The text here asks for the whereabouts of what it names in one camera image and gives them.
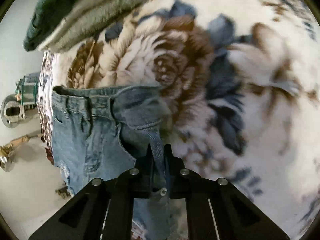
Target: white floor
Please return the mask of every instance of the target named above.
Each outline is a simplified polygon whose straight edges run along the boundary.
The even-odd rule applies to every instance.
[[[38,0],[15,0],[0,22],[0,101],[16,89],[23,75],[40,71],[43,54],[25,52],[23,39]],[[14,129],[0,122],[0,145],[40,129],[38,120]],[[60,171],[46,158],[41,140],[17,151],[12,171],[0,169],[0,212],[19,240],[27,240],[66,201],[55,193],[63,186]]]

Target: jeans waistband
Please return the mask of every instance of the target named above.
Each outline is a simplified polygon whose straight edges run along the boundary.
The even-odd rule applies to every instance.
[[[161,121],[159,86],[134,85],[100,89],[70,89],[56,86],[52,105],[61,111],[81,113],[84,118],[102,116],[144,129]]]

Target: green towel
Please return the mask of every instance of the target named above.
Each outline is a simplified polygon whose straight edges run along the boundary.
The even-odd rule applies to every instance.
[[[52,52],[64,52],[78,42],[90,37],[120,17],[130,13],[134,8],[146,0],[105,0],[103,3],[85,11],[62,34],[58,40],[48,44],[47,48]]]
[[[57,27],[59,22],[67,15],[77,0],[39,0],[23,47],[26,51],[36,49]]]
[[[82,14],[87,11],[92,10],[98,5],[105,3],[108,0],[78,0],[77,3],[72,8],[71,12],[66,15],[60,22],[60,24],[55,28],[55,30],[50,34],[39,46],[39,50],[48,49],[50,44],[57,42],[65,32],[77,21]]]

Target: blue jeans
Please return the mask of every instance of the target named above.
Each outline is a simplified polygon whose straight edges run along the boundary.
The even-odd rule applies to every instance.
[[[158,170],[163,168],[159,87],[54,87],[52,109],[54,163],[73,194],[94,178],[114,179],[133,168],[149,143]],[[133,218],[147,229],[148,239],[169,236],[166,196],[155,194],[149,200],[135,200],[134,205]]]

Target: metal screw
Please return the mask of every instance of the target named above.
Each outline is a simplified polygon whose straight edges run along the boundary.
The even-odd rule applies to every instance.
[[[167,195],[167,189],[165,187],[160,190],[160,195],[161,196]]]
[[[99,179],[99,178],[93,179],[91,182],[91,184],[94,186],[99,186],[101,185],[101,183],[102,183],[102,179]]]
[[[181,169],[180,170],[181,175],[188,175],[189,173],[190,173],[190,171],[188,169]]]
[[[133,169],[130,170],[130,174],[131,175],[138,175],[139,174],[139,170],[136,169],[136,168],[133,168]]]
[[[225,186],[228,184],[228,181],[225,179],[225,178],[220,178],[220,179],[217,179],[217,182],[219,185],[221,186]]]

